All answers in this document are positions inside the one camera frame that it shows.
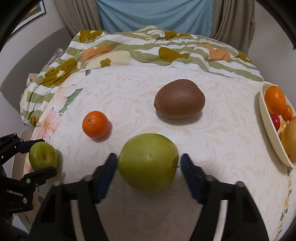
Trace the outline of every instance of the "white bowl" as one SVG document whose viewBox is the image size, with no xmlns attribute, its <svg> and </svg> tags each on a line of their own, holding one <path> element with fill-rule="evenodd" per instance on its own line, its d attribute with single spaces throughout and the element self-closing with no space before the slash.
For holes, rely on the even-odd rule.
<svg viewBox="0 0 296 241">
<path fill-rule="evenodd" d="M 282 163 L 284 163 L 286 166 L 288 167 L 292 167 L 293 169 L 296 169 L 296 166 L 290 161 L 282 143 L 281 143 L 281 140 L 279 138 L 279 135 L 272 123 L 272 120 L 271 120 L 271 117 L 270 117 L 270 114 L 267 110 L 267 106 L 265 104 L 265 101 L 264 101 L 264 95 L 265 95 L 265 92 L 266 90 L 272 86 L 274 84 L 271 84 L 269 82 L 262 82 L 261 83 L 261 86 L 260 86 L 260 98 L 259 98 L 259 106 L 260 106 L 260 112 L 261 112 L 261 117 L 262 117 L 262 120 L 263 120 L 263 123 L 264 123 L 264 127 L 265 127 L 265 130 L 267 132 L 267 135 L 269 137 L 269 140 L 272 144 L 272 147 L 274 148 L 277 156 L 279 157 L 279 159 L 282 161 Z M 293 112 L 293 116 L 296 116 L 296 113 L 295 113 L 295 110 L 293 108 L 293 106 L 291 105 L 290 101 L 287 99 L 287 97 L 285 96 L 286 98 L 286 104 L 290 105 L 291 106 L 291 109 L 292 109 L 292 112 Z"/>
</svg>

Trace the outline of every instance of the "orange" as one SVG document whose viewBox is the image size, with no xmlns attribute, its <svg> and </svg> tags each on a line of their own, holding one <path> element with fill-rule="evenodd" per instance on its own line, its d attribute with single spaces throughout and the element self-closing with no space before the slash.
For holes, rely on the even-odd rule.
<svg viewBox="0 0 296 241">
<path fill-rule="evenodd" d="M 292 118 L 292 115 L 293 115 L 293 112 L 292 112 L 291 106 L 286 105 L 286 109 L 285 109 L 285 111 L 283 113 L 283 118 L 286 121 L 289 121 Z"/>
<path fill-rule="evenodd" d="M 82 130 L 90 138 L 101 138 L 109 130 L 108 118 L 100 111 L 92 111 L 84 117 Z"/>
<path fill-rule="evenodd" d="M 290 121 L 296 121 L 296 116 L 293 116 Z"/>
<path fill-rule="evenodd" d="M 286 109 L 286 98 L 283 91 L 276 85 L 270 86 L 264 96 L 270 114 L 282 115 Z"/>
</svg>

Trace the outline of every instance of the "screw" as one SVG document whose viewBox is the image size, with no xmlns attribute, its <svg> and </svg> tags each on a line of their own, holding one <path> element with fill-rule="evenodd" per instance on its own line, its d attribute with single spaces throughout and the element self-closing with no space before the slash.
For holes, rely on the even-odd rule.
<svg viewBox="0 0 296 241">
<path fill-rule="evenodd" d="M 207 181 L 209 181 L 209 182 L 213 182 L 213 181 L 215 181 L 215 178 L 214 178 L 213 176 L 210 176 L 210 175 L 205 176 L 205 179 L 206 179 Z"/>
<path fill-rule="evenodd" d="M 54 182 L 54 186 L 55 186 L 55 187 L 58 187 L 58 186 L 60 186 L 61 184 L 62 184 L 62 183 L 61 183 L 60 181 L 55 181 L 55 182 Z"/>
<path fill-rule="evenodd" d="M 84 181 L 88 182 L 88 181 L 91 181 L 93 179 L 93 176 L 92 175 L 87 175 L 83 178 Z"/>
<path fill-rule="evenodd" d="M 241 181 L 238 181 L 238 182 L 237 182 L 237 185 L 238 185 L 240 188 L 243 188 L 243 187 L 244 187 L 244 183 L 241 182 Z"/>
</svg>

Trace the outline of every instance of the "white floral tablecloth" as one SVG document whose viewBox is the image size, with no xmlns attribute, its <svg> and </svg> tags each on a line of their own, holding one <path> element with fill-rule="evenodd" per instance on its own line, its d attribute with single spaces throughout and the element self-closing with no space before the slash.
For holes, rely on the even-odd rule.
<svg viewBox="0 0 296 241">
<path fill-rule="evenodd" d="M 154 109 L 158 90 L 176 79 L 194 81 L 205 94 L 205 107 L 195 118 L 167 119 Z M 58 150 L 59 175 L 54 180 L 70 183 L 91 174 L 110 152 L 119 155 L 131 137 L 147 132 L 165 135 L 180 155 L 188 153 L 206 174 L 222 182 L 245 182 L 270 240 L 276 241 L 292 221 L 296 178 L 269 142 L 259 110 L 259 86 L 260 82 L 174 67 L 120 66 L 77 72 L 50 101 L 32 138 L 43 137 Z M 81 127 L 85 115 L 93 110 L 105 113 L 112 127 L 99 142 L 88 138 Z M 31 171 L 28 163 L 25 172 Z M 27 214 L 31 222 L 54 180 L 36 192 L 35 210 Z M 222 236 L 226 202 L 221 208 L 215 240 Z M 116 172 L 97 209 L 110 241 L 185 241 L 201 205 L 190 197 L 180 170 L 169 188 L 156 193 L 133 190 Z M 77 236 L 83 240 L 79 227 Z"/>
</svg>

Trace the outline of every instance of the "striped blanket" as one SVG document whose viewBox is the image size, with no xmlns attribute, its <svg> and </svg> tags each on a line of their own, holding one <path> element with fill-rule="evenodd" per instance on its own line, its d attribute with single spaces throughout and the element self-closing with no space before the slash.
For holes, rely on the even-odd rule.
<svg viewBox="0 0 296 241">
<path fill-rule="evenodd" d="M 244 53 L 214 39 L 155 26 L 114 34 L 82 30 L 73 38 L 65 54 L 26 88 L 20 102 L 23 122 L 35 126 L 60 85 L 71 74 L 85 71 L 87 76 L 91 69 L 116 65 L 173 66 L 263 81 Z"/>
</svg>

